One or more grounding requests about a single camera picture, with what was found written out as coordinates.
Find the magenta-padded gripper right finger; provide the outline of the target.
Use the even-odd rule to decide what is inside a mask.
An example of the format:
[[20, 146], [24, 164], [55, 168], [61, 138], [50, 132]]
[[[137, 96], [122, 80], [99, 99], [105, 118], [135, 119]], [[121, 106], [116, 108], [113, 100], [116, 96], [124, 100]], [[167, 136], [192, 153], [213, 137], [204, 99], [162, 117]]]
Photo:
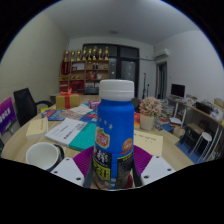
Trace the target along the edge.
[[136, 187], [142, 187], [174, 173], [175, 170], [160, 155], [151, 155], [134, 147], [133, 178]]

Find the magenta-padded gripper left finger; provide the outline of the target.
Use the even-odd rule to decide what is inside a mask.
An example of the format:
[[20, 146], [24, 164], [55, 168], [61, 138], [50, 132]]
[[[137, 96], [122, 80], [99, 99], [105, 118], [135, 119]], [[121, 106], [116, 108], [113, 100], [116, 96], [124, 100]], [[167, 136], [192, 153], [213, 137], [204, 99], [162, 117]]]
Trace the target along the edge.
[[90, 188], [93, 179], [93, 147], [80, 152], [74, 158], [64, 158], [51, 173], [84, 188]]

